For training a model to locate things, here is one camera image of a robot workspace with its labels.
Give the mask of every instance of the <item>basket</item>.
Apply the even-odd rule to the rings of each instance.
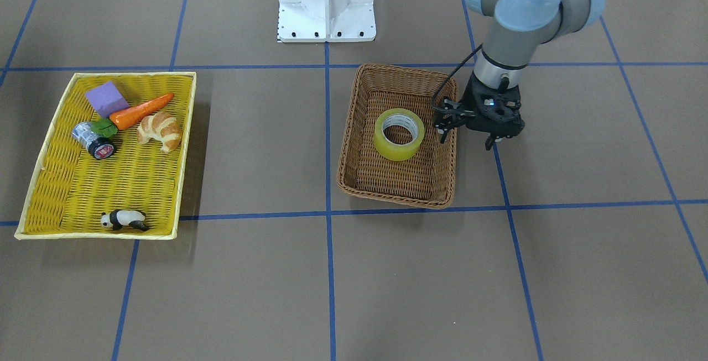
[[[440,144],[433,128],[430,98],[446,74],[400,66],[364,64],[352,87],[337,185],[352,196],[394,202],[400,205],[444,209],[455,194],[456,131]],[[458,99],[457,82],[450,79],[438,97]],[[373,144],[377,117],[390,108],[405,108],[420,117],[425,137],[410,159],[385,159]],[[397,142],[401,132],[388,135]]]
[[[162,110],[174,115],[182,128],[177,149],[162,154],[156,140],[138,144],[134,125],[111,137],[115,154],[94,159],[71,130],[79,122],[99,119],[85,93],[108,81],[131,106],[173,92]],[[15,237],[175,238],[196,84],[195,72],[74,74],[46,133]],[[101,213],[116,209],[144,212],[150,229],[102,227]]]

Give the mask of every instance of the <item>cable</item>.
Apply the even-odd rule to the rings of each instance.
[[[440,94],[440,91],[443,90],[443,87],[445,87],[445,85],[447,84],[447,82],[450,81],[450,78],[452,78],[452,76],[453,76],[455,73],[457,73],[457,72],[460,70],[460,68],[462,68],[465,64],[467,64],[467,62],[470,60],[470,58],[472,58],[475,54],[477,54],[477,52],[480,51],[481,48],[482,48],[482,45],[480,44],[480,45],[475,49],[475,51],[471,52],[471,54],[470,54],[469,56],[467,56],[467,58],[465,58],[461,63],[459,63],[459,64],[457,65],[457,67],[455,67],[455,69],[453,69],[452,72],[447,76],[447,78],[445,79],[445,81],[443,81],[443,82],[440,84],[440,87],[438,87],[437,91],[435,91],[435,94],[433,94],[433,96],[430,98],[430,106],[431,106],[435,111],[442,112],[443,114],[447,113],[447,110],[446,110],[446,109],[444,109],[444,108],[442,108],[442,107],[436,106],[435,100],[438,98],[438,95]]]

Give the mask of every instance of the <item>green leaf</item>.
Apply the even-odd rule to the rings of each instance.
[[[91,131],[103,137],[111,137],[118,132],[118,128],[110,119],[101,118],[91,122]]]

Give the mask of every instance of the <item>white metal bracket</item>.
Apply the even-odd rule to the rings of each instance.
[[[374,0],[278,0],[278,41],[372,41]]]

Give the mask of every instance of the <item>can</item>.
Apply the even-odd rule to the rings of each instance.
[[[71,130],[71,136],[96,159],[106,159],[116,152],[111,140],[91,130],[91,122],[81,122]]]

